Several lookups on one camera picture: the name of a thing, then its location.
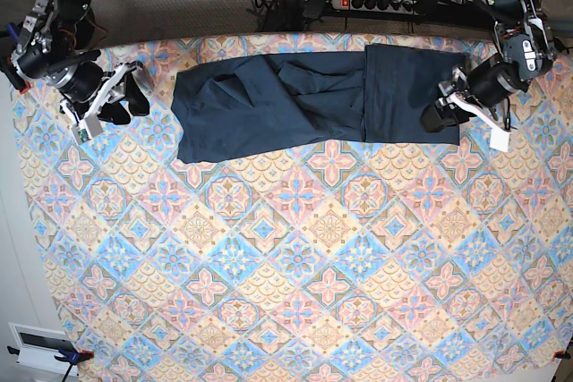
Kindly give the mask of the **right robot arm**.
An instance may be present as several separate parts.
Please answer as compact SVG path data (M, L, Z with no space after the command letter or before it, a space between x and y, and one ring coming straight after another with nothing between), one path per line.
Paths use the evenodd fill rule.
M105 72L89 45L97 29L92 0L36 0L19 25L9 24L13 51L1 58L1 72L21 93L43 81L62 96L60 111L77 124L90 118L126 125L150 113L134 75L139 61Z

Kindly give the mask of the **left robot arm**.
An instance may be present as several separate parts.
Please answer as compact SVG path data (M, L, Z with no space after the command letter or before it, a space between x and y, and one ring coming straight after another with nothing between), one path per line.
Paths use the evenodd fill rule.
M495 55L470 72L457 67L439 84L437 100L422 112L427 132L440 132L480 116L511 129L510 97L526 92L557 55L542 0L472 0L494 20Z

